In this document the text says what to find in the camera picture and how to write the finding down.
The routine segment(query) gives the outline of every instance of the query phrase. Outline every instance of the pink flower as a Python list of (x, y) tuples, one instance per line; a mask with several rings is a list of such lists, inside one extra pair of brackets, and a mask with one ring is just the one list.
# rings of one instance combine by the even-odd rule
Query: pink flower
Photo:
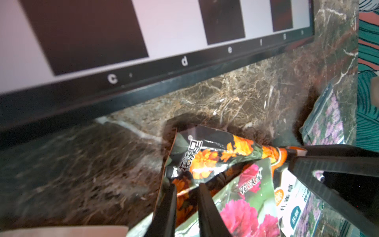
[(265, 216), (263, 223), (259, 226), (259, 235), (257, 237), (277, 237), (280, 236), (278, 218), (269, 214)]
[(313, 127), (312, 131), (315, 133), (316, 137), (321, 136), (320, 125), (318, 124), (318, 122), (315, 123), (315, 126)]
[(225, 205), (220, 215), (234, 237), (251, 237), (252, 232), (259, 230), (258, 212), (245, 200), (231, 200)]
[[(243, 187), (243, 185), (249, 186), (249, 182), (252, 182), (252, 180), (256, 179), (257, 174), (259, 173), (259, 166), (256, 164), (251, 165), (249, 168), (247, 168), (240, 176), (240, 180), (238, 181), (238, 188)], [(253, 193), (257, 193), (260, 190), (260, 181), (257, 182), (254, 186), (252, 186), (248, 191), (251, 191)], [(241, 192), (238, 193), (241, 198), (245, 200), (245, 195)]]

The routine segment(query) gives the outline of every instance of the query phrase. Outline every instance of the orange marigold flower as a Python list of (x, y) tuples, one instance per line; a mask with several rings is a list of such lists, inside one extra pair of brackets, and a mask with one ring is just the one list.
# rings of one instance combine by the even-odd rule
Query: orange marigold flower
[[(184, 191), (189, 187), (189, 183), (191, 181), (187, 179), (187, 177), (183, 177), (183, 180), (181, 179), (174, 179), (172, 181), (173, 184), (176, 186), (176, 192), (179, 194), (180, 192)], [(176, 199), (176, 209), (180, 209), (184, 203), (184, 200), (188, 199), (190, 196), (188, 192), (181, 194)]]
[(195, 155), (191, 167), (189, 168), (189, 171), (192, 173), (192, 177), (194, 179), (207, 178), (213, 171), (212, 168), (216, 167), (216, 155), (218, 156), (218, 153), (211, 152), (210, 149), (199, 151)]
[(176, 211), (176, 226), (182, 224), (187, 218), (187, 215), (192, 211), (193, 206), (189, 205), (187, 208), (183, 208)]
[(279, 152), (272, 146), (262, 146), (262, 159), (270, 158), (271, 164), (275, 163), (279, 159)]
[(254, 151), (254, 149), (251, 147), (251, 145), (254, 144), (253, 141), (242, 137), (237, 137), (235, 135), (233, 135), (233, 137), (234, 147), (236, 148), (234, 150), (234, 153), (238, 153), (240, 155), (250, 155)]
[(235, 154), (235, 152), (233, 151), (233, 147), (232, 147), (232, 143), (229, 142), (228, 145), (226, 145), (226, 151), (223, 151), (222, 152), (222, 156), (220, 157), (220, 159), (224, 162), (227, 162), (229, 160), (230, 157), (236, 157), (237, 155)]

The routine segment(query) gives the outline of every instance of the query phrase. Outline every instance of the seed packet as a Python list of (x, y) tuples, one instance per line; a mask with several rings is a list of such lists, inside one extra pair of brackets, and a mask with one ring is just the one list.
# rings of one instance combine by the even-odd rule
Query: seed packet
[(165, 164), (157, 206), (170, 183), (175, 184), (176, 226), (179, 226), (197, 211), (195, 189), (200, 183), (205, 183), (213, 196), (253, 161), (265, 158), (275, 169), (286, 161), (287, 151), (209, 127), (188, 125), (176, 134)]
[(278, 214), (279, 219), (283, 216), (283, 213), (290, 199), (293, 198), (293, 195), (296, 195), (294, 194), (294, 186), (295, 186), (296, 180), (297, 180), (296, 176), (294, 176), (288, 170), (288, 165), (283, 165), (280, 169), (275, 170), (275, 174), (274, 174), (275, 201), (276, 201), (277, 214)]
[(343, 127), (340, 106), (329, 83), (300, 128), (301, 136), (307, 146), (345, 144)]
[[(232, 236), (280, 236), (269, 159), (251, 164), (214, 195), (213, 201)], [(198, 212), (176, 228), (175, 236), (199, 236)]]
[[(283, 219), (280, 226), (283, 234), (287, 237), (294, 234), (297, 225), (300, 223), (303, 210), (310, 196), (309, 189), (307, 189), (306, 186), (304, 186), (299, 180), (295, 183), (293, 193), (293, 197), (290, 199), (286, 209), (283, 212)], [(312, 229), (314, 229), (315, 223), (317, 223), (317, 220), (308, 220), (308, 223), (305, 224), (312, 225)]]

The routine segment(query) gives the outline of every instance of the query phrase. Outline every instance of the crumpled packaging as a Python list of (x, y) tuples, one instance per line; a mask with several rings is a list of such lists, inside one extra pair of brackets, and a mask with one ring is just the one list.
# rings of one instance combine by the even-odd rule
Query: crumpled packaging
[(167, 158), (157, 206), (173, 183), (177, 188), (176, 226), (197, 212), (197, 192), (205, 183), (212, 196), (248, 169), (256, 160), (269, 158), (271, 169), (287, 159), (284, 148), (261, 146), (254, 140), (201, 125), (187, 125), (177, 132)]

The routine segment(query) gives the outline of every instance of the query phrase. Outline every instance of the brown marble countertop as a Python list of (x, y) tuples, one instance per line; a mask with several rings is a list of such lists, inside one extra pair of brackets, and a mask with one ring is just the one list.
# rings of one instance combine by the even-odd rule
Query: brown marble countertop
[(180, 123), (298, 144), (331, 81), (355, 139), (358, 1), (314, 0), (315, 41), (93, 122), (0, 152), (0, 229), (134, 226), (152, 212)]

